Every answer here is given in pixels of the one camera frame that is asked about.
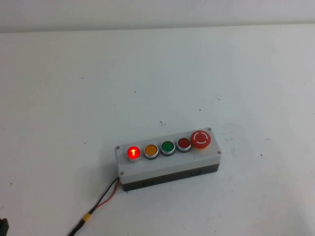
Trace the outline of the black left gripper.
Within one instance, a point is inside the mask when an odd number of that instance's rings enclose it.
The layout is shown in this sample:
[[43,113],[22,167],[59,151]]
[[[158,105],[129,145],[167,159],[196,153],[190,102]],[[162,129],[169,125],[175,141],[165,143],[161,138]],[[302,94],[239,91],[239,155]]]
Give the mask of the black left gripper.
[[6,236],[9,229],[7,218],[0,219],[0,236]]

